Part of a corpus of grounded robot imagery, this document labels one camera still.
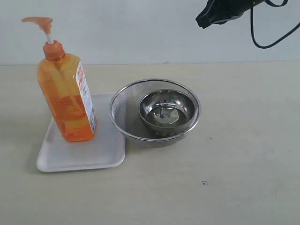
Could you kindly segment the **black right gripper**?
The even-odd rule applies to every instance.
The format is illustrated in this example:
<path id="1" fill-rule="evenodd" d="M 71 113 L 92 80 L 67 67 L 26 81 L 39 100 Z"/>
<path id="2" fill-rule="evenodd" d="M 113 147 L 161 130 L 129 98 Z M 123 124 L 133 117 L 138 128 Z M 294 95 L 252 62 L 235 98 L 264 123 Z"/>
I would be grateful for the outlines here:
<path id="1" fill-rule="evenodd" d="M 203 29 L 212 24 L 224 24 L 241 17 L 254 4 L 254 0 L 209 0 L 195 20 Z"/>

